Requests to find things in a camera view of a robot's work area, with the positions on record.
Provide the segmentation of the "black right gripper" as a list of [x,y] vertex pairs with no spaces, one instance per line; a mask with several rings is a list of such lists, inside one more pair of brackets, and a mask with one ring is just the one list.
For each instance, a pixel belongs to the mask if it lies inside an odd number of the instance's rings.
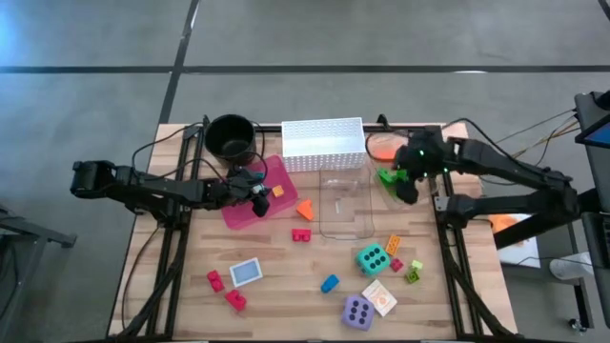
[[445,159],[451,151],[451,146],[443,140],[440,127],[409,131],[407,143],[396,150],[394,158],[394,170],[398,175],[396,196],[406,204],[415,204],[418,200],[415,183],[447,173],[449,168]]

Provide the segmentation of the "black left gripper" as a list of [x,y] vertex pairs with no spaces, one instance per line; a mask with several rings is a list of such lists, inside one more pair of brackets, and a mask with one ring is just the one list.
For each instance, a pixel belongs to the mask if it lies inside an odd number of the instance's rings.
[[229,170],[223,181],[212,185],[212,199],[219,208],[252,203],[252,211],[263,217],[270,208],[270,189],[263,184],[264,174],[245,168]]

